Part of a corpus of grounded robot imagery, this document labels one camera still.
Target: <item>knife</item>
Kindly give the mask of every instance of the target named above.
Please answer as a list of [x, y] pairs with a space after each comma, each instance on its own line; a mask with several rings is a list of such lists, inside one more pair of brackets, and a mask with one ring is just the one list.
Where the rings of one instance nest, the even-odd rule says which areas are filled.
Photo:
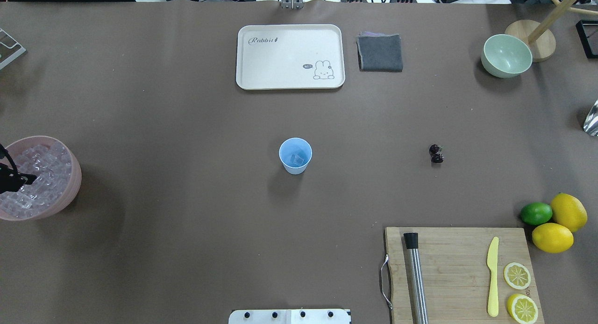
[[498, 237], [494, 237], [488, 248], [486, 265], [490, 269], [490, 292], [488, 294], [488, 315], [498, 316], [498, 285], [496, 270], [498, 265]]

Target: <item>lemon half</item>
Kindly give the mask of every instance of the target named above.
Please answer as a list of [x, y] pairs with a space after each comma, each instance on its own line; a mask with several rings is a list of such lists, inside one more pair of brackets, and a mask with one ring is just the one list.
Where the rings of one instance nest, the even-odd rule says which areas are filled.
[[504, 276], [506, 283], [511, 288], [516, 288], [517, 290], [524, 290], [532, 283], [532, 275], [529, 273], [529, 270], [517, 262], [511, 262], [506, 265]]
[[525, 295], [511, 295], [506, 301], [506, 309], [519, 324], [532, 324], [538, 320], [536, 303]]

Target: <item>green lime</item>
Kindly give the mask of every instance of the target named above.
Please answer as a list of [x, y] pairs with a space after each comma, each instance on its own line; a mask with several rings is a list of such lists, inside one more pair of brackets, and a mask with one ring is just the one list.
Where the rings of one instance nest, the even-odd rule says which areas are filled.
[[543, 202], [533, 202], [521, 209], [521, 219], [527, 224], [538, 226], [553, 217], [553, 209]]

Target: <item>white tray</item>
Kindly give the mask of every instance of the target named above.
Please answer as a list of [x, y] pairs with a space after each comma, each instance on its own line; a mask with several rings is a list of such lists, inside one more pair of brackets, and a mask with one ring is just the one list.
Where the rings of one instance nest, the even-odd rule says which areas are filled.
[[342, 36], [333, 24], [250, 25], [237, 37], [245, 90], [333, 89], [344, 83]]

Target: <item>wooden cutting board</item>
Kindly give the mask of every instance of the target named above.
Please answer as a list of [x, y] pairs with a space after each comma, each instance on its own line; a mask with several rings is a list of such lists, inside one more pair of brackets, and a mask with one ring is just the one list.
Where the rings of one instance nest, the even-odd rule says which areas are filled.
[[[538, 305], [537, 324], [544, 324], [534, 270], [522, 228], [428, 228], [387, 227], [386, 252], [391, 272], [392, 321], [413, 324], [412, 301], [406, 274], [404, 233], [419, 233], [421, 275], [430, 324], [517, 324], [506, 311], [512, 294], [530, 296]], [[498, 245], [498, 317], [487, 313], [490, 270], [486, 266], [488, 247], [493, 237]], [[532, 275], [525, 290], [508, 286], [503, 269], [519, 262]]]

